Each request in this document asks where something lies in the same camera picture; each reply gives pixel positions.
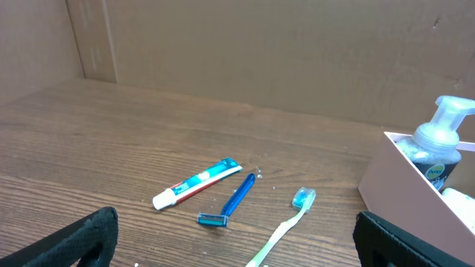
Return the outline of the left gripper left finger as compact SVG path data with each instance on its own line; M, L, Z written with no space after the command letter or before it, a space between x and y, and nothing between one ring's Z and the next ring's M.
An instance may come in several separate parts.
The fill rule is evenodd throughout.
M108 267L117 246L118 233L117 210L104 207L1 258L1 265Z

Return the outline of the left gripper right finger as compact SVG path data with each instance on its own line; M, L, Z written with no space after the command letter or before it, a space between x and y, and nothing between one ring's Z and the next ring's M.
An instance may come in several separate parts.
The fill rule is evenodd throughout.
M356 217L353 240L362 267L469 267L370 211Z

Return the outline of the green white toothbrush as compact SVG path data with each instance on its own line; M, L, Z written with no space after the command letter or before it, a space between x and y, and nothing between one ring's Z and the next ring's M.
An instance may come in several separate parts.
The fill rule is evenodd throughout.
M316 197L317 193L315 189L299 188L291 202L292 207L297 210L298 213L294 217L282 222L275 229L263 248L246 264L246 267L258 267L278 241L293 228L305 214L309 213Z

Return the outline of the green white soap bar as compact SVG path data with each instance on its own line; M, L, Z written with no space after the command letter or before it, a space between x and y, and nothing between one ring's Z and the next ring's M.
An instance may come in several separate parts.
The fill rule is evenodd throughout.
M442 199L458 218L474 233L474 198L455 189L446 188Z

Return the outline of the hand soap pump bottle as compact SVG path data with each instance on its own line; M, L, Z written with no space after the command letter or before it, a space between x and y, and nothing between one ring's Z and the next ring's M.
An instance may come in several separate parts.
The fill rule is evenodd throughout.
M458 96L439 96L429 122L421 124L412 136L396 142L397 147L440 190L461 161L457 129L464 118L474 114L474 100Z

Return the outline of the blue disposable razor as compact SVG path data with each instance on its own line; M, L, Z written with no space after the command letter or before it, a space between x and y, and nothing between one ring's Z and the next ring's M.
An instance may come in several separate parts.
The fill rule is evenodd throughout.
M229 217L240 205L243 198L248 194L252 186L255 184L255 180L255 175L250 173L224 205L220 214L198 214L197 223L207 227L226 227L229 223Z

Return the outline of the teal white toothpaste tube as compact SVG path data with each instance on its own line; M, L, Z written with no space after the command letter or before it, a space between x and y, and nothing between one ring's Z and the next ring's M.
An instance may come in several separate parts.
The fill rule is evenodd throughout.
M243 167L232 158L225 158L206 170L171 186L152 199L156 210L176 205L228 176L241 172Z

